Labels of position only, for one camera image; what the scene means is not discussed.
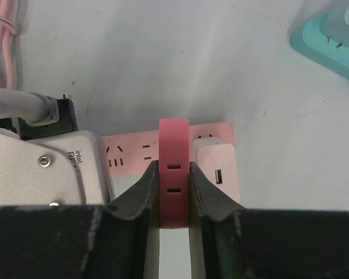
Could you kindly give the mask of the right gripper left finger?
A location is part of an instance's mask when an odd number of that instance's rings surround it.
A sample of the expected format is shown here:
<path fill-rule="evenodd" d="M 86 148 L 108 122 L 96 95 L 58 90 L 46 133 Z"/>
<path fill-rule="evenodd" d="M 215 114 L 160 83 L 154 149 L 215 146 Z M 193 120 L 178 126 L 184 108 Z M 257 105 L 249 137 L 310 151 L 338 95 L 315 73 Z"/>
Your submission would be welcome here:
<path fill-rule="evenodd" d="M 159 167 L 107 205 L 0 206 L 0 278 L 158 278 Z"/>

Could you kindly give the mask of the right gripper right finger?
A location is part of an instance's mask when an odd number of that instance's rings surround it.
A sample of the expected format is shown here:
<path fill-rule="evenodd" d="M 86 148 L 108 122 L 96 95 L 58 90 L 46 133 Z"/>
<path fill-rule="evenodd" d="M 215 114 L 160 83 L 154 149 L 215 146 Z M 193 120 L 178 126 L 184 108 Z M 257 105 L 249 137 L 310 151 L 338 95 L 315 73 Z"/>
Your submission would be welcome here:
<path fill-rule="evenodd" d="M 247 209 L 190 164 L 192 278 L 349 278 L 349 212 Z"/>

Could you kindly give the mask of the white cube charger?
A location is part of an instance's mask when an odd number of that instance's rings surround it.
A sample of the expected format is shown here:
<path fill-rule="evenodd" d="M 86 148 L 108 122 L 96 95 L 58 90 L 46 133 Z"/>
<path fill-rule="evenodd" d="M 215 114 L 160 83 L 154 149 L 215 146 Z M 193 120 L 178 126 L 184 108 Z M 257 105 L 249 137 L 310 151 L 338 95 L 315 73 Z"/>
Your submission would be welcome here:
<path fill-rule="evenodd" d="M 197 138 L 191 144 L 191 157 L 206 178 L 232 200 L 240 201 L 236 151 L 219 137 Z"/>

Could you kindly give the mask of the pink power strip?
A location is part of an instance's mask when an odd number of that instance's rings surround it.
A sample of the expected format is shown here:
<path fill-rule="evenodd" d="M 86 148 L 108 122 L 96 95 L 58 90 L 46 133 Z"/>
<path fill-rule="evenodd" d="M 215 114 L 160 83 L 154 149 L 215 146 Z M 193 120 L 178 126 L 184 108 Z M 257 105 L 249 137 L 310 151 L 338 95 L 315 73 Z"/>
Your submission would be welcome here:
<path fill-rule="evenodd" d="M 189 127 L 190 142 L 206 137 L 218 137 L 235 144 L 231 123 L 217 122 Z M 112 177 L 140 174 L 145 172 L 153 160 L 158 160 L 159 131 L 103 136 L 108 166 Z"/>

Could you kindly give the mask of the pink square adapter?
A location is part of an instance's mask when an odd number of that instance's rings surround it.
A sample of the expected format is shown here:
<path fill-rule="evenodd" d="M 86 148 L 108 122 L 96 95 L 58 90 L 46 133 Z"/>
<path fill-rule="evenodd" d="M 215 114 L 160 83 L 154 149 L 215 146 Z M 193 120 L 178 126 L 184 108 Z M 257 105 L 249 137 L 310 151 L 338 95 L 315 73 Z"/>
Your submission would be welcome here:
<path fill-rule="evenodd" d="M 187 119 L 159 121 L 160 228 L 188 227 L 190 129 Z"/>

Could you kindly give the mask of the teal triangular power strip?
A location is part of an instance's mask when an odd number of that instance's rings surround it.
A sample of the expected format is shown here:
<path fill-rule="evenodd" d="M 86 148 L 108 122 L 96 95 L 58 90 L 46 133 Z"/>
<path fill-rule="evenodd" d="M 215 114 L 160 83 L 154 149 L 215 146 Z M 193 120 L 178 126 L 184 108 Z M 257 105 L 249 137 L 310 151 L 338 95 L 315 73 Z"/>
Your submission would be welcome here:
<path fill-rule="evenodd" d="M 328 40 L 320 31 L 322 14 L 295 29 L 290 43 L 295 51 L 349 80 L 349 47 Z"/>

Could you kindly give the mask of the light teal charger plug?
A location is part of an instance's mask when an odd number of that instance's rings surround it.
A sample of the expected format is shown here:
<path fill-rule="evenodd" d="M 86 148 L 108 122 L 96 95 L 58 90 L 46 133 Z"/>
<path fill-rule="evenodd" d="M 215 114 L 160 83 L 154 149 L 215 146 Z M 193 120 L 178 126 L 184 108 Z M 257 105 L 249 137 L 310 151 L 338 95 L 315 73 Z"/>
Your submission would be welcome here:
<path fill-rule="evenodd" d="M 349 1 L 332 6 L 320 25 L 321 33 L 331 40 L 349 47 Z"/>

